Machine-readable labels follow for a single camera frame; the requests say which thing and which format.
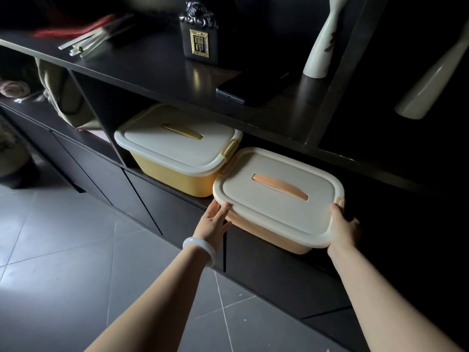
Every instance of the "white jade bangle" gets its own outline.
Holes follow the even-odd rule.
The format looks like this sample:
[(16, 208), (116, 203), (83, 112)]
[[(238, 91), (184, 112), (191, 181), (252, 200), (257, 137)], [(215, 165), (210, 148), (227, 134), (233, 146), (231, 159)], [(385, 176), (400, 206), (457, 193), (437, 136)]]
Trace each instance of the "white jade bangle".
[(190, 243), (193, 243), (196, 246), (202, 247), (204, 250), (207, 251), (208, 254), (210, 254), (212, 261), (208, 262), (206, 266), (214, 266), (215, 263), (217, 263), (217, 253), (215, 252), (215, 249), (212, 247), (210, 243), (198, 237), (189, 237), (189, 238), (186, 238), (184, 242), (182, 243), (182, 249), (184, 249), (184, 247)]

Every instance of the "left hand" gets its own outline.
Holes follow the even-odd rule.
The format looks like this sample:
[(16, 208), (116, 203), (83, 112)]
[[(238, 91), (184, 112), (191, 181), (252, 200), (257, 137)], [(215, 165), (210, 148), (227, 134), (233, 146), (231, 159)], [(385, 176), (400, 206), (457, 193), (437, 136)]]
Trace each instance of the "left hand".
[(212, 245), (218, 251), (223, 234), (231, 226), (231, 221), (223, 224), (228, 211), (230, 210), (230, 203), (226, 202), (222, 207), (215, 199), (207, 207), (207, 211), (202, 215), (199, 224), (194, 231), (193, 237), (201, 238)]

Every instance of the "cabinet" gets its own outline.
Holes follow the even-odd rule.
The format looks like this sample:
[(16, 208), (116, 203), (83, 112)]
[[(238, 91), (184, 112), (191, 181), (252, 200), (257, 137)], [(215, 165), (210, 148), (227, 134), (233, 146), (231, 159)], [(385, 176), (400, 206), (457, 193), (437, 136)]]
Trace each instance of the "cabinet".
[(65, 138), (58, 135), (56, 137), (103, 194), (106, 195), (113, 206), (141, 222), (151, 231), (159, 233), (155, 222), (150, 217), (124, 171), (118, 165), (89, 152), (85, 148), (79, 147)]
[[(194, 233), (204, 210), (130, 172), (127, 175), (163, 237), (182, 248), (184, 240)], [(223, 270), (223, 245), (218, 250), (216, 268)]]
[(226, 274), (300, 319), (351, 305), (339, 280), (235, 226), (226, 234)]
[(17, 129), (31, 141), (36, 149), (46, 157), (55, 167), (68, 178), (68, 181), (78, 185), (83, 190), (93, 194), (103, 201), (109, 202), (101, 190), (93, 183), (86, 173), (75, 162), (71, 155), (61, 146), (51, 131), (17, 115), (16, 113), (3, 109)]
[(314, 316), (303, 321), (352, 351), (370, 352), (353, 308)]

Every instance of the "white vase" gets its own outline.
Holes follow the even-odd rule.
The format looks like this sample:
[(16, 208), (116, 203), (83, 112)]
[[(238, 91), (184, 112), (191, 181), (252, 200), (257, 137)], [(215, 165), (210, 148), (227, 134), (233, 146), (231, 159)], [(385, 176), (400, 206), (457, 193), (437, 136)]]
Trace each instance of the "white vase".
[(413, 120), (423, 118), (448, 84), (468, 47), (469, 19), (466, 21), (456, 44), (415, 83), (395, 106), (394, 111)]
[(332, 50), (336, 39), (337, 22), (339, 13), (348, 0), (329, 0), (331, 11), (327, 17), (320, 34), (314, 42), (309, 54), (303, 74), (310, 78), (322, 79), (327, 76), (331, 64)]

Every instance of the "yellow handle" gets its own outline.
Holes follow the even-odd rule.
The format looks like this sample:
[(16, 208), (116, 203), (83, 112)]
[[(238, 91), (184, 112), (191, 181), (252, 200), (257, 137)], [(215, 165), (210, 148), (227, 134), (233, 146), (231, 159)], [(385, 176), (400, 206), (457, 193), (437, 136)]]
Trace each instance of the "yellow handle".
[(203, 138), (203, 135), (201, 135), (200, 133), (197, 133), (193, 130), (187, 129), (183, 126), (174, 125), (172, 123), (163, 122), (161, 124), (161, 127), (164, 128), (164, 129), (167, 129), (168, 131), (177, 133), (178, 135), (184, 135), (185, 137), (194, 138), (194, 139), (202, 139)]
[(305, 194), (296, 186), (285, 183), (282, 180), (271, 178), (269, 176), (260, 176), (259, 174), (254, 174), (252, 176), (252, 180), (268, 185), (268, 186), (272, 186), (273, 188), (278, 189), (280, 191), (284, 191), (285, 193), (293, 195), (297, 197), (298, 199), (308, 201), (308, 197), (309, 197), (308, 194)]

